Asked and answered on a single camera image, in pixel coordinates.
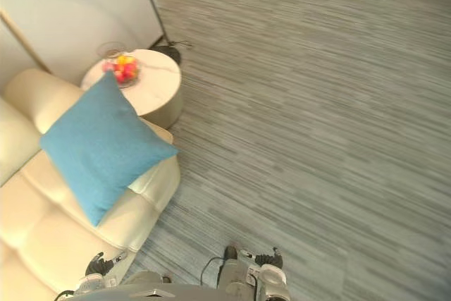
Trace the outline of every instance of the gray striped carpet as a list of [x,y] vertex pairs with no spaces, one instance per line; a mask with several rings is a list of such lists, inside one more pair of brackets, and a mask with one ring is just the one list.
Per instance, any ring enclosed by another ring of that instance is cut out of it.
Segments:
[[183,177],[129,274],[276,245],[293,300],[451,300],[450,0],[159,3]]

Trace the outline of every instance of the lamp pole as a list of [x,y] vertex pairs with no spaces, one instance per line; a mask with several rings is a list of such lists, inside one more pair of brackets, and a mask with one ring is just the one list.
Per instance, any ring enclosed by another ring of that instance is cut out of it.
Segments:
[[180,55],[180,52],[174,47],[175,42],[169,40],[168,33],[166,32],[166,29],[164,28],[164,24],[163,24],[163,21],[161,20],[161,17],[158,12],[158,8],[156,7],[155,1],[154,0],[149,0],[149,1],[156,14],[156,18],[158,19],[158,22],[160,24],[161,31],[163,31],[163,38],[165,39],[165,41],[167,43],[167,46],[155,46],[152,48],[152,50],[158,51],[167,56],[170,56],[178,65],[180,65],[180,63],[182,62],[182,56]]

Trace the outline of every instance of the sofa cushion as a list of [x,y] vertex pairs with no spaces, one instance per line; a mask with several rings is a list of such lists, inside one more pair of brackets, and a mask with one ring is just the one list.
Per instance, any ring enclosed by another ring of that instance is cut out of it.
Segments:
[[17,74],[5,86],[3,96],[42,133],[82,96],[83,90],[42,70]]
[[0,185],[39,151],[40,134],[17,109],[0,98]]
[[177,153],[136,115],[107,73],[41,138],[93,225],[146,170]]
[[[151,199],[127,189],[94,227],[47,154],[32,157],[0,188],[0,300],[21,300],[22,281],[29,281],[33,300],[53,300],[75,288],[101,251],[106,259],[128,252],[111,270],[119,282],[177,187],[171,183],[178,177],[176,157],[161,161],[152,173],[146,190],[154,193]],[[50,290],[53,297],[39,297]]]
[[10,253],[2,265],[0,300],[29,300],[31,295],[33,300],[53,300],[56,293]]

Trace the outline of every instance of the sofa armrest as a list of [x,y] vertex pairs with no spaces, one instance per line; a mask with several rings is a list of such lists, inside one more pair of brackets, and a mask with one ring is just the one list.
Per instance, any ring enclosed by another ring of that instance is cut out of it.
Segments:
[[38,153],[40,134],[17,109],[0,98],[0,186]]
[[[140,119],[147,126],[149,126],[162,140],[170,144],[173,143],[173,136],[170,132],[168,132],[164,128],[154,125],[153,123],[150,123],[149,121],[144,120],[143,118]],[[153,198],[153,195],[155,193],[154,186],[155,182],[161,184],[159,182],[158,177],[160,176],[166,177],[166,174],[164,174],[165,172],[167,172],[169,176],[171,176],[170,173],[172,173],[173,176],[180,178],[179,173],[180,170],[178,168],[177,156],[172,156],[171,158],[163,160],[159,164],[151,167],[148,171],[146,171],[139,178],[133,181],[133,183],[131,183],[128,187],[133,192],[143,195],[147,201],[151,202],[153,205],[159,208],[160,199],[158,197],[156,197],[155,199]]]
[[5,87],[4,99],[44,134],[81,97],[83,90],[42,70],[17,74]]

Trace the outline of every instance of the floor lamp base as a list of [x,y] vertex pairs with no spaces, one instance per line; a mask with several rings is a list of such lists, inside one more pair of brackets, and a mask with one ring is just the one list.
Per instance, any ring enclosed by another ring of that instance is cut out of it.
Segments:
[[171,57],[178,65],[182,62],[180,52],[174,46],[155,46],[150,49]]

